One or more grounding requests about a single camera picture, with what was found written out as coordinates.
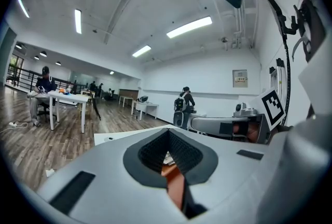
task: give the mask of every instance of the ceiling light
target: ceiling light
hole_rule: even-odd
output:
[[[192,31],[192,30],[197,29],[199,27],[203,27],[203,26],[210,25],[210,24],[212,24],[211,17],[206,17],[206,18],[199,19],[199,20],[196,20],[194,22],[191,22],[189,24],[186,24],[182,27],[178,27],[177,29],[175,29],[171,32],[168,32],[167,36],[171,39],[171,38],[174,38],[174,37],[176,37],[180,34],[183,34],[183,33],[186,33],[188,31]]]
[[[29,15],[27,14],[27,12],[26,12],[26,10],[25,10],[25,8],[24,8],[24,6],[23,6],[22,0],[18,0],[18,2],[19,2],[19,4],[20,4],[20,6],[21,6],[21,8],[22,8],[22,10],[23,10],[23,12],[24,12],[24,14],[26,15],[26,17],[29,18]]]
[[[76,32],[82,34],[81,11],[78,9],[75,9],[75,25],[76,25]]]
[[[133,54],[134,57],[139,57],[141,54],[151,50],[151,47],[149,45],[144,46],[141,50],[138,50],[136,53]]]

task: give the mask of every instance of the backpack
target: backpack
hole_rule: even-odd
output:
[[[187,108],[187,104],[185,101],[185,95],[187,95],[188,92],[184,93],[183,96],[179,96],[175,101],[174,101],[174,110],[175,111],[185,111]]]

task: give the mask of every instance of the black shirt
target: black shirt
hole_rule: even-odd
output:
[[[42,86],[47,92],[52,90],[52,84],[48,78],[38,78],[36,87]]]
[[[191,102],[191,104],[195,106],[195,102],[193,101],[193,98],[190,93],[186,94],[184,99],[187,105],[189,105],[189,102]]]

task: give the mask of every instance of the person wearing backpack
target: person wearing backpack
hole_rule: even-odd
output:
[[[189,116],[193,110],[193,107],[195,106],[195,101],[193,101],[193,98],[190,94],[189,87],[183,88],[182,93],[180,93],[180,95],[176,101],[177,101],[177,108],[178,108],[177,110],[182,111],[182,113],[183,113],[183,123],[182,123],[181,128],[184,130],[187,130]]]

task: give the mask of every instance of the railing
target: railing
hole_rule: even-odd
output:
[[[8,67],[6,82],[13,85],[14,87],[19,87],[26,91],[32,91],[32,89],[36,86],[37,80],[42,75],[33,71],[28,71],[25,69],[21,69],[17,66],[10,65]],[[57,85],[57,90],[60,88],[67,89],[70,85],[74,85],[70,81],[62,80],[59,78],[52,77],[55,80],[55,84]],[[85,85],[75,84],[76,92],[81,93],[81,90],[85,89]]]

